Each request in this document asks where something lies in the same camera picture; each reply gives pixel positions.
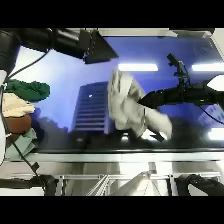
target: skyscraper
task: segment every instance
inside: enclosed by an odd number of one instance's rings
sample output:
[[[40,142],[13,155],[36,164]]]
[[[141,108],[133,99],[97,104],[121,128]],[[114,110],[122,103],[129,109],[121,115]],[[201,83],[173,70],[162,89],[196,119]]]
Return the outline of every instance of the skyscraper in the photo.
[[[113,125],[108,112],[107,85],[108,82],[98,82],[80,87],[73,130],[109,134]]]

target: beige cloth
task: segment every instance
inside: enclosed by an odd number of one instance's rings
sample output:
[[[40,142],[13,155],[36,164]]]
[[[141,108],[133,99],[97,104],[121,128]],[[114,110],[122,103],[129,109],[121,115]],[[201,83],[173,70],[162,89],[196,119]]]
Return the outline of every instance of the beige cloth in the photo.
[[[166,114],[137,103],[145,96],[144,90],[127,72],[114,70],[108,84],[109,116],[118,130],[132,129],[137,136],[150,127],[171,138],[172,124]]]
[[[3,94],[2,112],[4,117],[21,117],[34,112],[34,105],[20,99],[14,93]]]

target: gray cloth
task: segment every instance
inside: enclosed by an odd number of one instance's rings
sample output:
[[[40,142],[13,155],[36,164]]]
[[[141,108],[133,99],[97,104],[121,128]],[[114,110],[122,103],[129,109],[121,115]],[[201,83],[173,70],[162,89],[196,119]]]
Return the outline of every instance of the gray cloth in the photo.
[[[33,139],[36,139],[36,132],[31,128],[25,135],[20,135],[19,138],[15,141],[15,144],[21,151],[21,153],[25,156],[27,155],[35,145],[32,143]],[[20,158],[17,150],[13,145],[6,149],[5,153],[6,159],[18,159]]]
[[[114,70],[108,84],[109,116],[118,130],[132,129],[141,136],[150,127],[171,138],[172,124],[167,115],[142,106],[137,101],[145,96],[144,90],[127,72]]]

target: glossy blue surface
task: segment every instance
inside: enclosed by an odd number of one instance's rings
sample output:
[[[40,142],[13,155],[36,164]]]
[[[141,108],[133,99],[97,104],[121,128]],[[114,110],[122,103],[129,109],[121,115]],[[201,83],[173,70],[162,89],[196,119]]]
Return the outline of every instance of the glossy blue surface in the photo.
[[[120,56],[119,59],[85,65],[80,59],[51,51],[42,61],[15,77],[26,82],[34,80],[46,82],[51,87],[51,95],[46,100],[35,104],[35,107],[39,108],[35,121],[39,123],[41,129],[45,130],[43,141],[40,144],[42,150],[67,147],[64,141],[72,131],[80,86],[109,81],[112,69],[116,68],[118,63],[157,64],[157,72],[130,72],[144,90],[149,92],[175,87],[178,84],[177,78],[173,76],[176,69],[168,65],[167,55],[169,53],[184,62],[192,83],[210,79],[217,74],[217,72],[194,72],[191,68],[193,64],[222,62],[210,39],[174,37],[106,37],[105,39]],[[21,48],[15,70],[32,62],[41,54]],[[193,104],[162,106],[160,110],[171,118],[180,118],[190,125],[202,128],[198,122],[202,111]],[[220,142],[217,144],[215,147],[222,146]],[[166,148],[166,145],[155,147]],[[183,147],[200,147],[200,145]]]

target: green cloth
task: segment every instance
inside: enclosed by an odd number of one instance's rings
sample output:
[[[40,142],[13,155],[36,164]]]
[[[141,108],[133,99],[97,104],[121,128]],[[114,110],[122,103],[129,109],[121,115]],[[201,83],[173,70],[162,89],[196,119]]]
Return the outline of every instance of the green cloth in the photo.
[[[35,147],[35,145],[32,143],[33,139],[37,139],[37,135],[33,128],[31,128],[25,135],[20,135],[19,138],[15,141],[16,146],[24,156],[27,155]],[[20,155],[14,145],[10,145],[10,147],[6,149],[5,158],[20,158]]]
[[[14,93],[23,100],[38,102],[46,99],[50,95],[50,86],[46,83],[31,82],[26,83],[16,79],[9,80],[6,93]]]

